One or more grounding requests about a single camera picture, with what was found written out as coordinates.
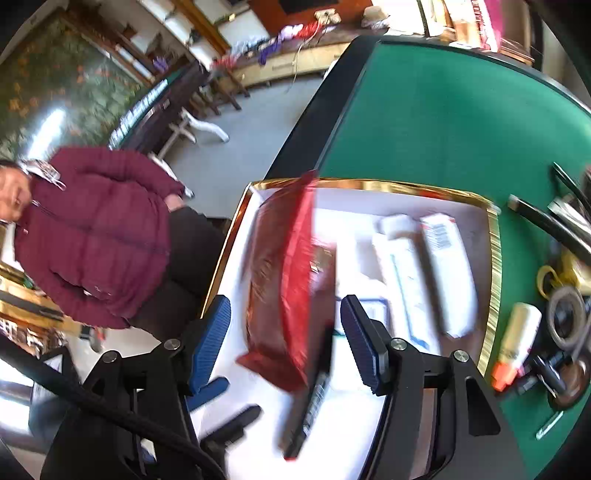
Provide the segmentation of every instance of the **orange cap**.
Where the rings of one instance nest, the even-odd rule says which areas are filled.
[[[511,364],[497,362],[492,369],[491,376],[492,388],[502,392],[507,385],[513,383],[513,380],[517,376],[517,369],[512,367]]]

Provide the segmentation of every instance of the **green painting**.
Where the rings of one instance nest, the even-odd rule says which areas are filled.
[[[62,145],[106,145],[140,90],[55,15],[2,64],[0,157],[44,160]]]

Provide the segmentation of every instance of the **metal screw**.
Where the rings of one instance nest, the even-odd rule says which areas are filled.
[[[115,350],[109,350],[108,352],[104,353],[101,358],[104,363],[110,364],[110,363],[114,362],[115,360],[117,360],[118,355],[119,354]]]
[[[171,338],[164,342],[164,348],[166,348],[166,350],[176,350],[180,346],[181,341],[176,338]]]
[[[456,350],[453,352],[453,356],[458,362],[466,363],[470,359],[470,355],[464,350]]]
[[[558,421],[562,418],[562,415],[564,415],[563,410],[560,410],[552,415],[552,418],[544,423],[544,426],[536,432],[535,439],[541,440],[550,430],[552,430],[554,425],[558,423]]]
[[[407,343],[404,340],[402,340],[401,338],[393,338],[392,341],[390,342],[390,346],[394,350],[406,350]]]

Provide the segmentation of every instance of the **jacket zipper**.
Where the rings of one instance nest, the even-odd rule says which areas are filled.
[[[159,248],[159,247],[155,246],[154,244],[149,244],[147,242],[134,242],[134,241],[124,238],[122,236],[115,235],[114,233],[111,233],[111,232],[99,231],[99,230],[93,229],[89,225],[81,225],[79,223],[71,222],[65,218],[60,217],[59,215],[56,215],[55,213],[48,210],[43,205],[41,205],[41,203],[39,203],[35,200],[33,201],[33,205],[38,207],[48,217],[53,218],[54,220],[57,220],[58,222],[65,223],[67,226],[70,226],[72,228],[76,228],[76,229],[81,230],[81,231],[88,233],[90,235],[96,235],[99,237],[102,236],[104,238],[108,238],[111,240],[117,240],[117,241],[119,241],[123,244],[129,245],[131,247],[141,248],[141,249],[147,250],[149,252],[153,252],[153,253],[160,253],[160,254],[164,254],[164,255],[167,254],[167,250],[165,248]]]

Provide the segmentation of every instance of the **maroon puffer jacket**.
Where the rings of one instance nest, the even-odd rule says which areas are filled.
[[[170,253],[163,199],[184,187],[133,151],[62,148],[51,165],[66,188],[32,180],[16,258],[74,320],[126,328],[162,280]]]

